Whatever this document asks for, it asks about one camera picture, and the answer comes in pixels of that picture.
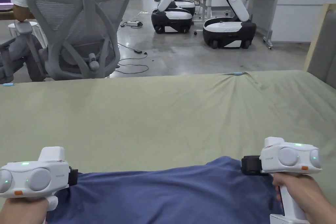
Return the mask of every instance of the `power strip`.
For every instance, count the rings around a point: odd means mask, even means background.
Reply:
[[[142,27],[142,22],[140,21],[128,21],[126,23],[127,26],[135,26],[135,27]]]

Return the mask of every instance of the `green bedsheet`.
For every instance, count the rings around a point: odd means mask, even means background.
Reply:
[[[0,87],[0,113],[1,166],[44,146],[63,146],[85,173],[241,159],[268,136],[313,144],[336,204],[336,90],[306,72],[22,83]]]

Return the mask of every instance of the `blue t-shirt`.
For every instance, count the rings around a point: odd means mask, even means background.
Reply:
[[[80,174],[57,193],[48,224],[269,224],[281,214],[271,177],[245,176],[241,162],[154,172]]]

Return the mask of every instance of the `person's leg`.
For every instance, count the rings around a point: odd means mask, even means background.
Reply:
[[[32,41],[39,51],[42,46],[38,39],[33,36]],[[24,58],[30,79],[33,82],[43,81],[45,75],[41,74],[38,65],[36,64],[34,57],[32,56],[29,46],[23,36],[18,36],[16,40],[10,45],[10,58],[11,60],[18,60],[19,58]]]

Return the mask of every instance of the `handheld controller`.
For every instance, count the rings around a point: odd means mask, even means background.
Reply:
[[[320,172],[319,149],[310,144],[287,143],[282,138],[268,137],[260,156],[245,156],[242,172],[247,175],[263,175],[286,172],[293,176]],[[289,195],[285,186],[280,187],[284,215],[271,214],[271,224],[309,224],[303,210]]]
[[[73,170],[64,160],[62,147],[45,147],[38,161],[14,162],[0,168],[0,197],[27,198],[45,197],[48,211],[54,210],[58,199],[54,194],[77,184],[78,170]]]

